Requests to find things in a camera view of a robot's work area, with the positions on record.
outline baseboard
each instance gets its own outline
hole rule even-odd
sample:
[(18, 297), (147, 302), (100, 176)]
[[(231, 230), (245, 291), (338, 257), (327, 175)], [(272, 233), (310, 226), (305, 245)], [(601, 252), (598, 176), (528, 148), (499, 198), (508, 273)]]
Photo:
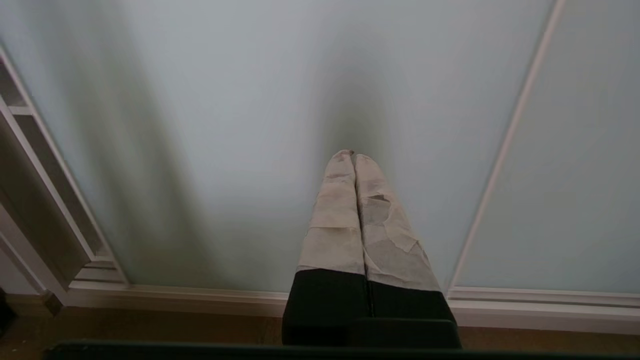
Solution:
[[(74, 281), (68, 306), (281, 317), (287, 293)], [(640, 296), (454, 287), (459, 326), (640, 334)]]
[(585, 291), (454, 287), (459, 326), (640, 334), (640, 296)]
[(68, 306), (282, 317), (287, 293), (74, 281)]
[(58, 314), (62, 304), (54, 293), (47, 291), (42, 295), (4, 296), (6, 304), (18, 316), (41, 316), (51, 318)]

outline white shelf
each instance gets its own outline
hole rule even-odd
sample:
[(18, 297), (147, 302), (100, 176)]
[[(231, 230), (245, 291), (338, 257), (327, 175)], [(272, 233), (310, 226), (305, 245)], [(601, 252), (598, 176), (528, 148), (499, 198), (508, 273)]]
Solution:
[(0, 96), (9, 106), (9, 111), (14, 115), (31, 115), (31, 110), (20, 95), (18, 88), (13, 83), (11, 75), (4, 64), (0, 66)]
[(96, 261), (112, 261), (111, 255), (107, 251), (107, 249), (101, 246), (98, 251), (95, 252), (95, 260)]
[(122, 276), (112, 261), (92, 261), (85, 265), (76, 278), (69, 284), (69, 288), (82, 289), (87, 286), (115, 286), (120, 289), (125, 286)]

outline wooden floor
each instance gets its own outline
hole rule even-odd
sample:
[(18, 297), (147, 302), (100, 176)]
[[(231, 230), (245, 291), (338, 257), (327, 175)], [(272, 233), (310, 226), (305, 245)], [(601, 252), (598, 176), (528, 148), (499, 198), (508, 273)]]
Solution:
[[(0, 359), (40, 359), (72, 339), (281, 345), (279, 318), (68, 307), (55, 318), (18, 318), (0, 338)], [(640, 354), (640, 336), (461, 328), (467, 349)]]

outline wall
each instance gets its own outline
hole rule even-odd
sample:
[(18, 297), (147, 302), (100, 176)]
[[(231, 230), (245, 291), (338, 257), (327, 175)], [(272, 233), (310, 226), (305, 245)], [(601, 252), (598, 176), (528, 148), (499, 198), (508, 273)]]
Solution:
[(0, 289), (7, 294), (36, 295), (38, 293), (3, 249), (0, 249)]
[(25, 1), (0, 35), (134, 283), (287, 291), (327, 159), (449, 280), (549, 1)]
[(638, 19), (567, 2), (457, 285), (640, 293)]

